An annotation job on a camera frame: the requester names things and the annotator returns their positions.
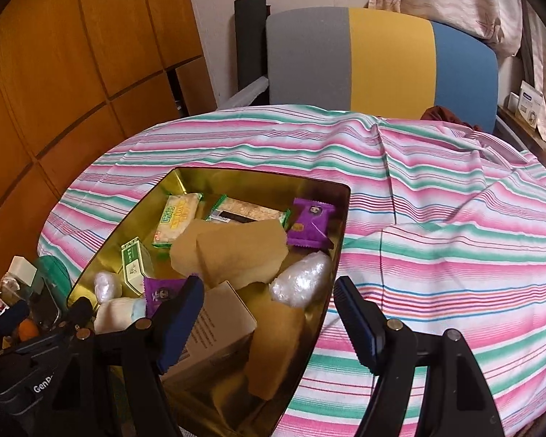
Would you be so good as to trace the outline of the white blue tissue box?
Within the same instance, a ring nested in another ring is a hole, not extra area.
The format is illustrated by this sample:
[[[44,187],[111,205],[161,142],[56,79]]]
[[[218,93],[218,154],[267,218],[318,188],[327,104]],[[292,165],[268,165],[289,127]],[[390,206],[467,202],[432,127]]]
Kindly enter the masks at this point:
[[[526,81],[521,82],[516,116],[530,128],[536,129],[542,117],[542,93]]]

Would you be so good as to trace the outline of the green yellow cracker packet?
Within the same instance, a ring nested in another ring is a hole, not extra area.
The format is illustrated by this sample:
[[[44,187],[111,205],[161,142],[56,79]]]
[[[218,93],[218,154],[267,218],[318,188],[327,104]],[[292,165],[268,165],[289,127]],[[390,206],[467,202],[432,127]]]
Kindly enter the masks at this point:
[[[202,197],[197,192],[169,195],[151,244],[156,248],[168,248],[196,217]]]

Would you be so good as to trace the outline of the small green white box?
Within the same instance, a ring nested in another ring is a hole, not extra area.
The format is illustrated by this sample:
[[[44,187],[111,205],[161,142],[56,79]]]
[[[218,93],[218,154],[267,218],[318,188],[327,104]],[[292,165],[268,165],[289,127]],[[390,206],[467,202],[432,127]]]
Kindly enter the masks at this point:
[[[126,286],[134,293],[144,293],[145,278],[154,278],[155,270],[151,255],[138,237],[121,246],[123,276]]]

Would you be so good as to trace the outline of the grey yellow blue chair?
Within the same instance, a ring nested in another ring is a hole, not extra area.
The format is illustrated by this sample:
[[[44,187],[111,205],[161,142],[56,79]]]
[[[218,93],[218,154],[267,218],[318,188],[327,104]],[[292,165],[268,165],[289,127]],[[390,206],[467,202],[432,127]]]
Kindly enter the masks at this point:
[[[492,132],[498,62],[473,36],[427,19],[312,7],[266,22],[270,102],[419,119],[444,107]]]

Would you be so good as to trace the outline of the cream cardboard box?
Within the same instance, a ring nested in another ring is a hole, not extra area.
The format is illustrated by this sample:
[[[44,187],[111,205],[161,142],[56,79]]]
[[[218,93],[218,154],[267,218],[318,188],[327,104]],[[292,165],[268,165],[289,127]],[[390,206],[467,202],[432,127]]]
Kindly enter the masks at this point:
[[[225,281],[205,293],[204,305],[176,364],[162,381],[194,381],[216,371],[256,330],[257,320]]]

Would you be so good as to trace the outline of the green round container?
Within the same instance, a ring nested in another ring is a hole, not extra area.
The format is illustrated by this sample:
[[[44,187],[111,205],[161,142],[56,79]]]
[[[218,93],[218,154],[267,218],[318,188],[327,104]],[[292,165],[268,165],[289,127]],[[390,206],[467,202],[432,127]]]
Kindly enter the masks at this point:
[[[55,256],[39,256],[35,263],[59,309],[66,313],[72,282],[66,266]]]

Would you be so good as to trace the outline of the wooden side shelf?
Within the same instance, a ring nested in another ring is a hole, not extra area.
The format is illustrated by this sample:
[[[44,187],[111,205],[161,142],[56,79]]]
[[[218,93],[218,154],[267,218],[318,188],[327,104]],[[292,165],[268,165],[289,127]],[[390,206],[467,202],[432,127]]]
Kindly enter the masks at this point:
[[[546,167],[546,142],[542,140],[538,132],[532,130],[532,128],[523,121],[519,121],[514,114],[504,107],[497,107],[497,115],[511,131],[518,137],[518,139],[541,161]]]

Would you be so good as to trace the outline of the small white wrapped ball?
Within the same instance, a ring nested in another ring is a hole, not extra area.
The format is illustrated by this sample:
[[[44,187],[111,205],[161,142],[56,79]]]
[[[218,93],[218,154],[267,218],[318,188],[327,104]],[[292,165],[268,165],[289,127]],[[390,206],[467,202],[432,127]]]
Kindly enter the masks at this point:
[[[100,271],[93,279],[93,291],[98,304],[104,304],[122,296],[119,276],[110,271]]]

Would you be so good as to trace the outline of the large white wrapped bundle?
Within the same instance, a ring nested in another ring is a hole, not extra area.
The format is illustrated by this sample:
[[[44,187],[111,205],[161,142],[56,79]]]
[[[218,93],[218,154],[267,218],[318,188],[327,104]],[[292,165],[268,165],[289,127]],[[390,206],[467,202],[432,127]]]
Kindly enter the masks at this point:
[[[323,252],[310,253],[281,272],[270,284],[273,300],[306,309],[319,300],[331,279],[332,260]]]

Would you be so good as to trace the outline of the wooden wardrobe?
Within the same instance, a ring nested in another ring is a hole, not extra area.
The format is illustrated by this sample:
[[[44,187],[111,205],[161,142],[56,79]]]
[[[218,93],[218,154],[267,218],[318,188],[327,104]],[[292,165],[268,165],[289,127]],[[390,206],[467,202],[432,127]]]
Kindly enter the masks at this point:
[[[215,107],[191,0],[0,0],[0,275],[100,155]]]

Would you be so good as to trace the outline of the gold metal tin box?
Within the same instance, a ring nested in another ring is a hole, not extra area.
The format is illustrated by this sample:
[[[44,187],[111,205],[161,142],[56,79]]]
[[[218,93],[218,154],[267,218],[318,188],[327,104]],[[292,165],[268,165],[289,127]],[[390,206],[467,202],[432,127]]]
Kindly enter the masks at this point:
[[[205,301],[162,377],[174,420],[195,436],[270,436],[295,394],[328,309],[351,190],[261,171],[175,168],[127,214],[69,301],[115,272],[123,300],[143,278],[198,275]]]

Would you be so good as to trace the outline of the dark red garment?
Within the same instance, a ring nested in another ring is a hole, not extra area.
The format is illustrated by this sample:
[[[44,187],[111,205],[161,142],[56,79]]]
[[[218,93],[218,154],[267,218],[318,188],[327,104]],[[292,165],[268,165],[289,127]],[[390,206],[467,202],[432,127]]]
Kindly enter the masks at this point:
[[[460,117],[455,115],[452,111],[441,106],[429,107],[426,111],[424,111],[420,119],[422,121],[445,121],[456,125],[465,126],[475,131],[481,131],[479,125],[471,125],[465,121],[462,121]]]

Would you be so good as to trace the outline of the pink green striped cloth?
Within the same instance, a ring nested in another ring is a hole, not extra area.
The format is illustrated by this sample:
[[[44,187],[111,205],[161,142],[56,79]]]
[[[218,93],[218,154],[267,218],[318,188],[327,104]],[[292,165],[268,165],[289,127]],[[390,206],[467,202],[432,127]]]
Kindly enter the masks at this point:
[[[38,253],[77,278],[171,169],[245,168],[351,190],[338,271],[412,330],[463,334],[504,431],[546,412],[546,169],[463,126],[318,107],[213,111],[135,135],[56,204]]]

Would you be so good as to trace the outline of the beige sock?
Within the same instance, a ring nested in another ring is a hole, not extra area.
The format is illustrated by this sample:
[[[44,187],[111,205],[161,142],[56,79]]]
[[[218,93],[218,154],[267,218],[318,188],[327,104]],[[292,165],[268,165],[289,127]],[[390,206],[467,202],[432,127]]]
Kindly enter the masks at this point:
[[[126,330],[131,324],[146,316],[146,300],[141,298],[116,298],[99,306],[94,319],[96,334]]]

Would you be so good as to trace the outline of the purple snack packet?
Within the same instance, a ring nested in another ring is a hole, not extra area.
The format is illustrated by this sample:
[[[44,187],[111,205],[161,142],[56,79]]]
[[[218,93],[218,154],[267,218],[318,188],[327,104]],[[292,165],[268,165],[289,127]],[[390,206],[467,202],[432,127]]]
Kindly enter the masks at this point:
[[[175,298],[185,283],[184,279],[144,278],[146,316],[151,318],[165,301]]]
[[[297,220],[287,232],[289,246],[310,249],[332,249],[327,228],[335,213],[332,204],[296,197],[294,205],[298,207]]]

